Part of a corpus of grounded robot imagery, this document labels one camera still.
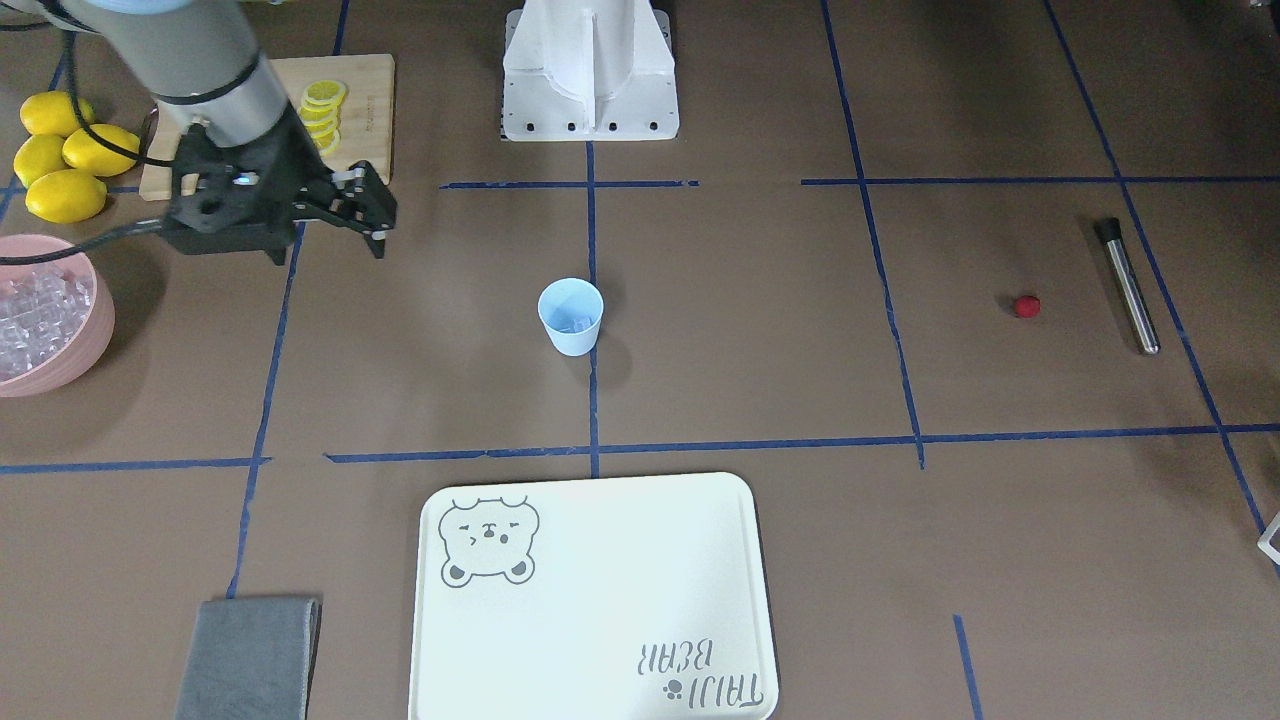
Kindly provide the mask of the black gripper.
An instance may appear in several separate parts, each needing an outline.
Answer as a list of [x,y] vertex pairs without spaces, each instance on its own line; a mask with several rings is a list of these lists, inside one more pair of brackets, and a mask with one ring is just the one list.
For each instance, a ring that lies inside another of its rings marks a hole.
[[211,122],[191,123],[170,165],[160,236],[184,255],[265,252],[283,264],[296,222],[358,233],[384,259],[398,201],[370,161],[332,172],[296,109],[287,105],[256,140],[221,147]]

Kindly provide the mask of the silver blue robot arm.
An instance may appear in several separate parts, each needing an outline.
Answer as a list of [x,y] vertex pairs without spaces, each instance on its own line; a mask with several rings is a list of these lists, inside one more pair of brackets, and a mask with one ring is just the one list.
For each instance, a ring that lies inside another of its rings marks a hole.
[[261,251],[280,265],[296,223],[314,220],[360,233],[384,256],[394,196],[367,161],[325,164],[237,3],[5,1],[3,28],[23,15],[63,32],[67,64],[78,35],[105,38],[182,133],[163,217],[4,265],[52,263],[138,234],[186,255]]

